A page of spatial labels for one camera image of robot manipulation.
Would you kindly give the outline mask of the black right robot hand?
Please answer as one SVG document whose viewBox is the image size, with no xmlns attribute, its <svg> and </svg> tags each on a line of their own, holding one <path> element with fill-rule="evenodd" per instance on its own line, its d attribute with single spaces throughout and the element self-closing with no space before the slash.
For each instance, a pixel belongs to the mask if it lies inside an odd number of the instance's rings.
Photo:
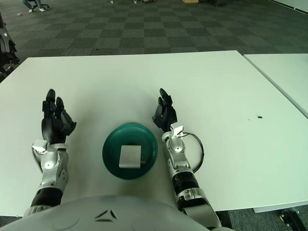
<svg viewBox="0 0 308 231">
<path fill-rule="evenodd" d="M 160 88 L 159 92 L 158 106 L 152 120 L 163 132 L 169 132 L 171 131 L 171 125 L 178 121 L 177 115 L 172 106 L 171 96 L 163 88 Z"/>
</svg>

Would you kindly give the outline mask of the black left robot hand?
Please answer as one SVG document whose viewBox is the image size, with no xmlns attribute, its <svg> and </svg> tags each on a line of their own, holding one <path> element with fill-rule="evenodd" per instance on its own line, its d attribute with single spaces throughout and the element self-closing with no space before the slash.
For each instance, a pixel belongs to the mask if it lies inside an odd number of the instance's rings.
<svg viewBox="0 0 308 231">
<path fill-rule="evenodd" d="M 44 113 L 41 122 L 42 136 L 49 144 L 65 143 L 76 128 L 77 123 L 64 108 L 61 97 L 55 97 L 55 90 L 50 89 L 42 103 Z"/>
</svg>

